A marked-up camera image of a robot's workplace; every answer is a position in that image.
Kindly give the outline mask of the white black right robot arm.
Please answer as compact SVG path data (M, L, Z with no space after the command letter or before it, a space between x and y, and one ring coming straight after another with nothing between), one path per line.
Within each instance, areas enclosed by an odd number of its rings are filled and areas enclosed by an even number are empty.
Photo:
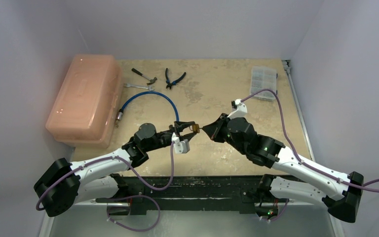
M218 143L227 143L258 166L288 173L301 182L284 183L272 178L258 186L260 199L273 197L297 199L323 206L333 217L348 223L357 219L362 191L363 175L349 174L326 168L314 161L296 155L294 150L269 136L258 134L245 118L230 119L226 114L203 126L208 137Z

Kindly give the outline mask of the brass padlock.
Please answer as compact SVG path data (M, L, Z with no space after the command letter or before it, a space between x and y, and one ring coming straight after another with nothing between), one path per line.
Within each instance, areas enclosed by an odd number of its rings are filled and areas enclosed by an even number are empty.
M200 128L199 128L199 124L194 124L191 126L192 128L192 131L195 132L195 133L199 133L200 132Z

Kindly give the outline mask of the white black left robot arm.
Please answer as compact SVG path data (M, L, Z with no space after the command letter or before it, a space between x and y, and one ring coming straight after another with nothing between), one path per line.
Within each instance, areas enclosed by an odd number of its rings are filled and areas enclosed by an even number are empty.
M194 121L176 121L165 131L144 123L120 148L83 161L54 161L34 184L37 211L58 216L74 204L90 199L108 198L121 202L127 197L119 172L136 168L149 159L148 153L169 147L172 155L185 154L190 140L200 132Z

